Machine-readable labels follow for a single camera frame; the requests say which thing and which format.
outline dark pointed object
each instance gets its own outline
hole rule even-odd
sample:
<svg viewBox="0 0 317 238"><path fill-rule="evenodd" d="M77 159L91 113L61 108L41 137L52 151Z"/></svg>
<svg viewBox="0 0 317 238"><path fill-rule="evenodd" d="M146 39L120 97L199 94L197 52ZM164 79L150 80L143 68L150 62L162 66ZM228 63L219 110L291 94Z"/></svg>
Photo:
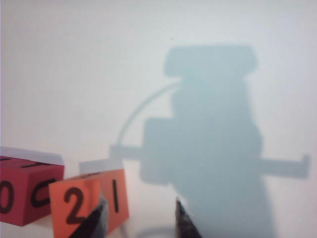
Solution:
<svg viewBox="0 0 317 238"><path fill-rule="evenodd" d="M202 238L179 199L176 199L176 238Z"/></svg>

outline number block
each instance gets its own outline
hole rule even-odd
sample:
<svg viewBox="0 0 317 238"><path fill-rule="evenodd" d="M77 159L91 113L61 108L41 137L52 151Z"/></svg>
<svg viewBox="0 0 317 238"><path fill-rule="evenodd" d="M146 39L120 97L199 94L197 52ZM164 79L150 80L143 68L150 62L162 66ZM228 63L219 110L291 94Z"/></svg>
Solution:
<svg viewBox="0 0 317 238"><path fill-rule="evenodd" d="M129 217L124 170L76 176L49 185L55 238L68 238L98 205L108 201L108 234Z"/></svg>
<svg viewBox="0 0 317 238"><path fill-rule="evenodd" d="M24 226L51 213L48 184L64 166L0 157L0 221Z"/></svg>

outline foam block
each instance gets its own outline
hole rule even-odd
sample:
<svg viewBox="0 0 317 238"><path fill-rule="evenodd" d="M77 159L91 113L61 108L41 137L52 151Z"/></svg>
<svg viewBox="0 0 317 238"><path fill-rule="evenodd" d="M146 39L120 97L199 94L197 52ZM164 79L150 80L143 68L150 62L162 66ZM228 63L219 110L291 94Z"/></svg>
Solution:
<svg viewBox="0 0 317 238"><path fill-rule="evenodd" d="M48 184L64 166L0 157L0 221L24 226L51 213Z"/></svg>
<svg viewBox="0 0 317 238"><path fill-rule="evenodd" d="M49 185L55 238L67 238L98 205L108 201L108 234L128 217L124 170L85 174Z"/></svg>

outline dark red cube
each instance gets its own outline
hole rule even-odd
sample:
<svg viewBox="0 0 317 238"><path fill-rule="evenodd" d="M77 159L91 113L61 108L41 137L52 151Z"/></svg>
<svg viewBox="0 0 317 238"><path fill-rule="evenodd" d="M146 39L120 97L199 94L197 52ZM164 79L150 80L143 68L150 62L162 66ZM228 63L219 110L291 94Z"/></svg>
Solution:
<svg viewBox="0 0 317 238"><path fill-rule="evenodd" d="M48 184L64 166L0 157L0 221L24 226L51 213Z"/></svg>

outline number 2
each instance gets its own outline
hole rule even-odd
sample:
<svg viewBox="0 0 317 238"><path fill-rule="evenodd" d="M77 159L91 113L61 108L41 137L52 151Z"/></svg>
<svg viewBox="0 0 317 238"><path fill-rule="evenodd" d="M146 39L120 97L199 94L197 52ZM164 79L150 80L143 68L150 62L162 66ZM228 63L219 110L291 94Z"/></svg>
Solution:
<svg viewBox="0 0 317 238"><path fill-rule="evenodd" d="M73 207L73 209L71 210L71 212L69 213L66 219L67 224L82 223L86 219L85 217L76 216L84 201L84 194L79 188L71 187L69 190L67 190L64 196L64 201L68 203L70 201L70 197L73 194L77 197L77 200L76 200L75 206Z"/></svg>

